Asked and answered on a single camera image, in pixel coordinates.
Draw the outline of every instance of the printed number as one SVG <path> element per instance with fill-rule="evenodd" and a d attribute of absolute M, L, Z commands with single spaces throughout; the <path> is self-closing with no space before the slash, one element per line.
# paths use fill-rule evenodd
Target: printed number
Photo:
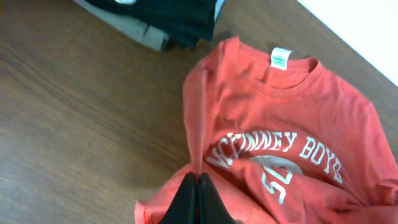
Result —
<path fill-rule="evenodd" d="M 291 173 L 291 171 L 289 171 L 289 170 L 286 170 L 287 171 L 286 177 L 282 177 L 280 174 L 278 174 L 273 169 L 271 169 L 267 166 L 264 166 L 263 168 L 265 171 L 270 173 L 270 175 L 273 175 L 276 179 L 282 181 L 284 184 L 289 184 L 290 181 L 292 180 L 293 173 Z M 262 173 L 261 181 L 262 181 L 264 188 L 267 189 L 270 194 L 273 195 L 275 193 L 275 189 L 277 189 L 280 192 L 278 201 L 279 201 L 280 205 L 283 205 L 284 199 L 286 197 L 285 188 L 275 181 L 270 182 L 269 186 L 268 186 L 266 173 Z"/>

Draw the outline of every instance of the stack of clothes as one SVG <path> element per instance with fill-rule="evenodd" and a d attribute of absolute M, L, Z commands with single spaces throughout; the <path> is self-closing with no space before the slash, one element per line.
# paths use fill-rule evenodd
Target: stack of clothes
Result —
<path fill-rule="evenodd" d="M 75 0 L 135 41 L 164 50 L 169 40 L 183 48 L 211 40 L 225 0 Z"/>

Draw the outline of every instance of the brown wooden surface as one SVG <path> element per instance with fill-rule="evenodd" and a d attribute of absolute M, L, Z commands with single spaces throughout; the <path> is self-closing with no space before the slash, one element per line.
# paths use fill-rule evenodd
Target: brown wooden surface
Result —
<path fill-rule="evenodd" d="M 187 73 L 232 35 L 318 57 L 376 105 L 398 155 L 398 88 L 295 1 L 228 0 L 213 42 L 167 53 L 71 1 L 3 1 L 0 16 L 0 223 L 134 223 L 135 200 L 188 161 Z"/>

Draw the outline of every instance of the clothing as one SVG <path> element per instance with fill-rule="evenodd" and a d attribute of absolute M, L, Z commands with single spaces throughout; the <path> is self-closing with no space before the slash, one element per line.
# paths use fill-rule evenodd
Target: clothing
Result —
<path fill-rule="evenodd" d="M 169 35 L 164 31 L 150 26 L 145 22 L 141 22 L 138 19 L 134 19 L 131 16 L 113 14 L 95 7 L 85 0 L 75 0 L 75 2 L 118 31 L 146 47 L 150 47 L 157 51 L 165 50 L 170 40 Z"/>
<path fill-rule="evenodd" d="M 183 175 L 208 173 L 243 223 L 397 223 L 398 167 L 376 110 L 315 58 L 270 56 L 228 39 L 183 86 L 192 163 L 136 223 L 157 223 Z"/>
<path fill-rule="evenodd" d="M 132 16 L 176 40 L 183 47 L 196 46 L 199 38 L 211 40 L 215 26 L 216 0 L 144 0 L 120 4 L 115 0 L 87 0 L 106 11 Z"/>

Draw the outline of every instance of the neckline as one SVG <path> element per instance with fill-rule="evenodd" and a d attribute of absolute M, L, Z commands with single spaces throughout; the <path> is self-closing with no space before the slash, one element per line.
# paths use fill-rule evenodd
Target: neckline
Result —
<path fill-rule="evenodd" d="M 237 61 L 238 54 L 243 54 L 253 62 L 265 63 L 270 66 L 271 56 L 268 53 L 242 43 L 239 37 L 233 38 L 232 42 L 236 65 L 239 65 L 239 62 Z M 267 85 L 266 83 L 258 80 L 255 77 L 255 74 L 252 73 L 245 72 L 244 74 L 239 74 L 238 76 L 245 82 L 248 82 L 254 88 L 272 98 L 290 98 L 302 94 L 302 92 L 310 87 L 310 85 L 319 77 L 319 73 L 323 70 L 319 60 L 314 57 L 297 60 L 289 59 L 287 65 L 287 70 L 308 70 L 309 73 L 296 85 L 288 88 L 276 88 L 274 86 Z"/>

